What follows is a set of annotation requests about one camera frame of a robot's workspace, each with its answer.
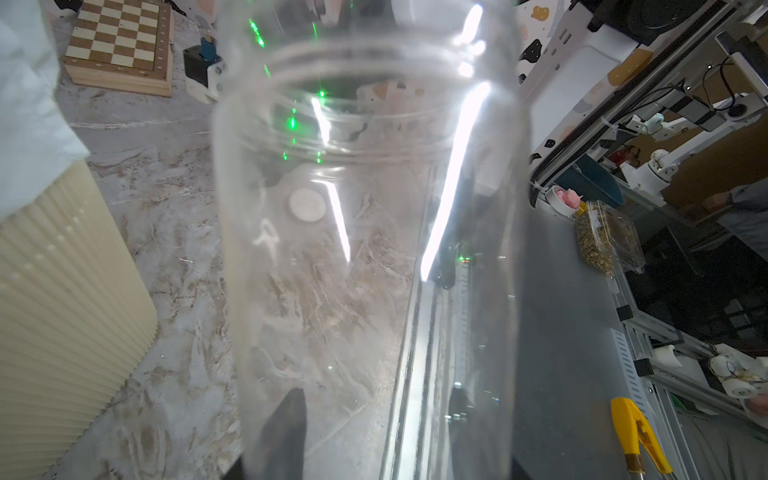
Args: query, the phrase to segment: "cream pleated object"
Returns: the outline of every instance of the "cream pleated object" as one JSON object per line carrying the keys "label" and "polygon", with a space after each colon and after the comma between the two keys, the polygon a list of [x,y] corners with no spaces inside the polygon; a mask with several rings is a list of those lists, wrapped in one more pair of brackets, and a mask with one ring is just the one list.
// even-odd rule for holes
{"label": "cream pleated object", "polygon": [[40,478],[156,332],[131,254],[77,162],[0,223],[0,478]]}

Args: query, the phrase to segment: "clear plastic jar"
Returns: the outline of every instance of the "clear plastic jar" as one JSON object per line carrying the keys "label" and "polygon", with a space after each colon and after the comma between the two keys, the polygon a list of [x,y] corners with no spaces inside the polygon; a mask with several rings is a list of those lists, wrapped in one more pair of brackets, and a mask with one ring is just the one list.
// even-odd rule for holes
{"label": "clear plastic jar", "polygon": [[513,13],[225,7],[214,162],[248,478],[508,477]]}

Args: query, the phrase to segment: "green laser dot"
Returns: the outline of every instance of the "green laser dot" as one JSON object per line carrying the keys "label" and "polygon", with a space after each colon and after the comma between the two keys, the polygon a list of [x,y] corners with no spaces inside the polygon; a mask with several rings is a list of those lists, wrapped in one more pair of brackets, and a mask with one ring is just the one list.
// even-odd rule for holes
{"label": "green laser dot", "polygon": [[248,22],[250,23],[250,29],[253,30],[254,40],[256,40],[256,43],[259,44],[261,48],[265,48],[266,45],[264,44],[264,39],[261,38],[259,27],[256,25],[256,22],[254,22],[252,18],[248,18]]}

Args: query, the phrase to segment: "yellow handle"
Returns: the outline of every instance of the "yellow handle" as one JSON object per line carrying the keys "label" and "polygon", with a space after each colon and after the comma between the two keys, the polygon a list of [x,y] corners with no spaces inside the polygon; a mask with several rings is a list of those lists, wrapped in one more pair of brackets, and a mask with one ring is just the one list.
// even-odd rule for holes
{"label": "yellow handle", "polygon": [[672,473],[672,465],[661,451],[654,430],[632,400],[624,398],[611,400],[611,416],[614,419],[614,428],[621,442],[621,448],[624,450],[624,458],[627,460],[627,469],[630,472],[645,473],[640,457],[640,445],[642,445],[659,472]]}

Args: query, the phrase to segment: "chessboard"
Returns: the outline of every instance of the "chessboard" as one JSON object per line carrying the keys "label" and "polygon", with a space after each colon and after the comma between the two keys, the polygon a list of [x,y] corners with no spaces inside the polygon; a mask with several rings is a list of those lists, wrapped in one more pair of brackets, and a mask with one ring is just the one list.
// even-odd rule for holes
{"label": "chessboard", "polygon": [[64,65],[79,85],[170,97],[174,18],[146,0],[84,0]]}

